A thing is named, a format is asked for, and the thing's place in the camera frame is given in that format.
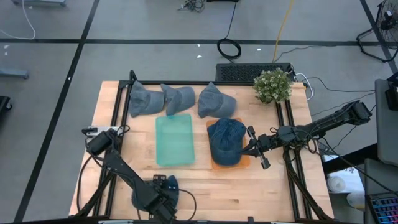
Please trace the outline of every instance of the orange tray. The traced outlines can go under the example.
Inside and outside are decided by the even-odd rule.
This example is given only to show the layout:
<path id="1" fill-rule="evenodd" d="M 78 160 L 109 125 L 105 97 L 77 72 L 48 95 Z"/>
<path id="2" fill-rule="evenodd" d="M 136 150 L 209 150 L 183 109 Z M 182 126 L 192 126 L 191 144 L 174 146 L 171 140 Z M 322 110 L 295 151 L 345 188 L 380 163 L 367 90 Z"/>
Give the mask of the orange tray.
<path id="1" fill-rule="evenodd" d="M 242 122 L 241 118 L 232 118 L 232 119 L 235 119 L 237 121 Z M 215 124 L 217 121 L 218 120 L 207 121 L 206 122 L 207 128 L 209 126 Z M 243 143 L 243 145 L 242 145 L 242 149 L 243 149 L 244 147 L 247 146 L 246 139 L 244 137 L 243 137 L 242 143 Z M 241 160 L 237 164 L 235 164 L 233 166 L 222 166 L 222 165 L 219 165 L 213 160 L 213 158 L 211 158 L 211 167 L 213 168 L 213 170 L 223 170 L 223 169 L 232 169 L 232 168 L 245 168 L 245 167 L 248 167 L 249 165 L 250 165 L 250 157 L 247 156 L 247 155 L 243 155 Z"/>

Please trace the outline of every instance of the cap brim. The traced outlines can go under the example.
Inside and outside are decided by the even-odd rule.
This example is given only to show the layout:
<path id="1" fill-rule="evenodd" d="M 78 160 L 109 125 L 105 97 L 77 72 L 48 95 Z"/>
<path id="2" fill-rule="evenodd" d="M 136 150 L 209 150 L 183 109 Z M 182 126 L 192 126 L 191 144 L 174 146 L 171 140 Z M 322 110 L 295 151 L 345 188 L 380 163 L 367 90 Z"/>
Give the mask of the cap brim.
<path id="1" fill-rule="evenodd" d="M 164 106 L 164 93 L 161 91 L 147 91 L 150 94 L 150 100 L 148 106 L 142 110 L 140 114 L 146 115 L 160 113 Z"/>
<path id="2" fill-rule="evenodd" d="M 192 87 L 181 87 L 178 88 L 182 95 L 182 101 L 180 106 L 178 107 L 178 112 L 191 108 L 195 104 L 195 92 Z"/>
<path id="3" fill-rule="evenodd" d="M 228 151 L 222 150 L 222 149 L 217 149 L 214 148 L 210 144 L 210 151 L 211 151 L 211 157 L 213 160 L 222 166 L 233 166 L 236 165 L 240 162 L 242 158 L 242 140 L 236 143 L 236 146 L 234 146 L 234 149 L 229 149 Z"/>
<path id="4" fill-rule="evenodd" d="M 229 118 L 235 112 L 236 100 L 233 97 L 223 94 L 223 104 L 218 110 L 211 112 L 209 115 L 216 118 Z"/>

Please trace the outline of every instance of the navy blue baseball cap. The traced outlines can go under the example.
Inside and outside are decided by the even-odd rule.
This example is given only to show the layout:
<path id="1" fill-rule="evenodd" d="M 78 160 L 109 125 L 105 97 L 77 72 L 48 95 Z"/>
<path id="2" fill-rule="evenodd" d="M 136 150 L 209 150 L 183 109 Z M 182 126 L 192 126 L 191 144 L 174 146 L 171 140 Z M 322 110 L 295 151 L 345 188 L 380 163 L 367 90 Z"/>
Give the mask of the navy blue baseball cap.
<path id="1" fill-rule="evenodd" d="M 222 166 L 236 165 L 242 157 L 243 136 L 246 127 L 242 122 L 221 118 L 207 128 L 213 160 Z"/>

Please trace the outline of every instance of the potted plant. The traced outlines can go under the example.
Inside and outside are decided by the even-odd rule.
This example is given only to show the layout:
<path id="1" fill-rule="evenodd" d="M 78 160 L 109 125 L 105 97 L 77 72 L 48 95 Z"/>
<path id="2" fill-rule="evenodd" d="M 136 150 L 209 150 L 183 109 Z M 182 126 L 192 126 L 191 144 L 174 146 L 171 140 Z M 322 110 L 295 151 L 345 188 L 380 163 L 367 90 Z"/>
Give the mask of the potted plant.
<path id="1" fill-rule="evenodd" d="M 263 103 L 288 100 L 292 93 L 292 84 L 288 73 L 277 68 L 273 71 L 262 71 L 261 74 L 254 79 L 254 86 L 257 96 L 256 98 Z"/>

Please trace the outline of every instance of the white cable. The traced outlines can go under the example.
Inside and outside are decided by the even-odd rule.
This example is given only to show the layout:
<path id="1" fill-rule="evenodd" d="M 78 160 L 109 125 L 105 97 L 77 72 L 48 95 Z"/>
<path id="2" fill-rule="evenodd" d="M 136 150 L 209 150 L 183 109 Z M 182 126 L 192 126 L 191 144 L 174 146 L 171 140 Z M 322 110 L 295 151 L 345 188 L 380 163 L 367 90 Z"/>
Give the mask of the white cable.
<path id="1" fill-rule="evenodd" d="M 311 100 L 311 98 L 313 97 L 313 90 L 312 90 L 312 87 L 311 87 L 311 83 L 309 82 L 309 80 L 307 79 L 307 77 L 306 77 L 304 74 L 302 74 L 302 73 L 296 73 L 296 76 L 297 76 L 297 75 L 302 75 L 302 76 L 305 78 L 305 81 L 307 82 L 308 87 L 309 87 L 309 89 L 311 90 L 311 96 L 310 96 L 309 98 L 307 98 L 307 100 Z"/>
<path id="2" fill-rule="evenodd" d="M 24 11 L 26 21 L 29 23 L 30 28 L 32 28 L 32 30 L 33 30 L 33 37 L 32 37 L 32 38 L 28 38 L 28 37 L 16 37 L 16 36 L 13 36 L 13 35 L 11 35 L 11 34 L 6 33 L 6 32 L 5 32 L 4 30 L 2 30 L 2 29 L 0 29 L 0 32 L 2 32 L 3 34 L 6 34 L 7 36 L 9 36 L 9 37 L 11 37 L 11 38 L 15 38 L 15 39 L 20 39 L 20 40 L 33 40 L 33 39 L 35 39 L 35 37 L 36 37 L 36 30 L 33 28 L 32 24 L 30 23 L 29 18 L 27 17 L 27 14 L 26 14 L 26 11 L 25 11 L 25 0 L 22 0 L 22 10 Z"/>

